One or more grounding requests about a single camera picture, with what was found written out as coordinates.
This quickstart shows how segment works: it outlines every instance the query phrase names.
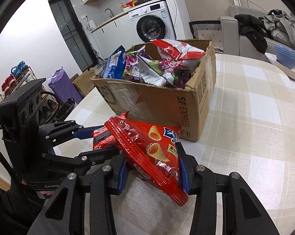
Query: red sneaker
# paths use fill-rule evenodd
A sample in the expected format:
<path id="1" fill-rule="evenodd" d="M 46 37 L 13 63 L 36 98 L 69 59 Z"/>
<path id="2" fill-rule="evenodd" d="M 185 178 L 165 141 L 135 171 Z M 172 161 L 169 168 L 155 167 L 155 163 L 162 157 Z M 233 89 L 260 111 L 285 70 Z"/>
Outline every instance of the red sneaker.
<path id="1" fill-rule="evenodd" d="M 12 75 L 9 75 L 5 82 L 9 85 L 9 87 L 12 87 L 12 85 L 16 82 L 14 77 Z"/>
<path id="2" fill-rule="evenodd" d="M 8 91 L 10 90 L 9 85 L 6 83 L 6 81 L 3 83 L 2 85 L 2 91 L 4 92 L 4 95 L 6 95 L 8 93 Z"/>

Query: washing machine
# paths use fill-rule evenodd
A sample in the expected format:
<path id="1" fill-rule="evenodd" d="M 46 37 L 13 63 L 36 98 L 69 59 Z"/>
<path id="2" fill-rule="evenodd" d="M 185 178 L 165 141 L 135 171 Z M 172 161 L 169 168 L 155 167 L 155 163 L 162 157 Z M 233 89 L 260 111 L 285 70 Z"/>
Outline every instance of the washing machine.
<path id="1" fill-rule="evenodd" d="M 138 39 L 150 42 L 155 39 L 176 40 L 175 29 L 165 1 L 152 3 L 129 12 L 131 27 L 136 28 Z"/>

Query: blue sneaker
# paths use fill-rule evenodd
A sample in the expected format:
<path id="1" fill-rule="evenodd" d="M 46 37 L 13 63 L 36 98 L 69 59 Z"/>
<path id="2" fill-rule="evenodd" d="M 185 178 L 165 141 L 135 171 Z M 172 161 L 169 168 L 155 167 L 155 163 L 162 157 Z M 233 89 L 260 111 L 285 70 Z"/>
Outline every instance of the blue sneaker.
<path id="1" fill-rule="evenodd" d="M 20 69 L 18 69 L 18 66 L 13 67 L 11 73 L 15 79 L 18 79 L 22 75 L 22 72 Z"/>
<path id="2" fill-rule="evenodd" d="M 21 72 L 24 72 L 29 66 L 26 65 L 26 63 L 24 61 L 21 61 L 18 65 L 17 65 L 18 69 L 21 70 Z"/>

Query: blue snack bag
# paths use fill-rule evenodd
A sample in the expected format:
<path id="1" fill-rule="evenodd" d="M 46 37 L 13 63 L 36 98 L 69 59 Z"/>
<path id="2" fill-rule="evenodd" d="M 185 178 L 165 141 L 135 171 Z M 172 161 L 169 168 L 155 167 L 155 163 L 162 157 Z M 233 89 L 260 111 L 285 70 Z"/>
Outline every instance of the blue snack bag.
<path id="1" fill-rule="evenodd" d="M 125 49 L 120 46 L 107 60 L 102 72 L 102 78 L 121 79 L 125 67 Z"/>

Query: washing machine door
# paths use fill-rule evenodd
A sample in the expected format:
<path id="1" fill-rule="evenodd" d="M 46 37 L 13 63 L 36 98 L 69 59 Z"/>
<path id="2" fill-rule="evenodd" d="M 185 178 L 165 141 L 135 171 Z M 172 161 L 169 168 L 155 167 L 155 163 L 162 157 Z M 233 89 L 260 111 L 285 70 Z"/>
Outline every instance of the washing machine door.
<path id="1" fill-rule="evenodd" d="M 161 18 L 147 15 L 138 20 L 136 31 L 141 40 L 150 42 L 151 40 L 165 38 L 166 25 Z"/>

